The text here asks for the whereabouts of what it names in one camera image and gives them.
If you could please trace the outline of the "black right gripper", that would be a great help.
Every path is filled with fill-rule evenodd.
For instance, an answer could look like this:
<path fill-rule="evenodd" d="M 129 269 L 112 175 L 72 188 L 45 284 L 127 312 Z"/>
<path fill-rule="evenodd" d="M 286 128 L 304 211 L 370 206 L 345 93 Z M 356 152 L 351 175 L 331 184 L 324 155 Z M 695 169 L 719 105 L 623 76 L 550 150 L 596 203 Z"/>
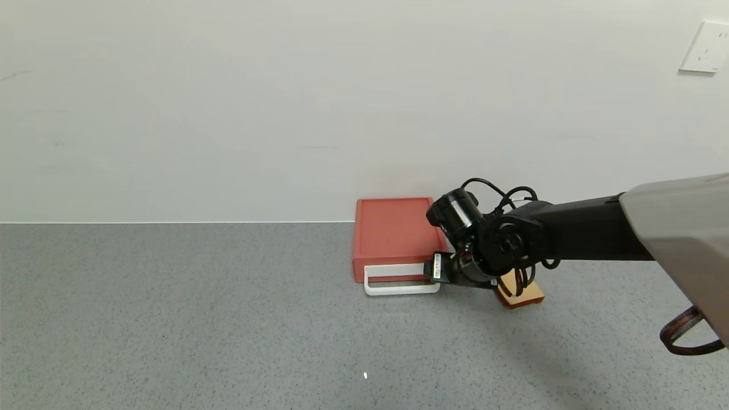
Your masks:
<path fill-rule="evenodd" d="M 424 277 L 431 278 L 432 282 L 456 284 L 458 283 L 456 262 L 455 253 L 435 252 L 433 259 L 424 261 L 423 275 Z"/>

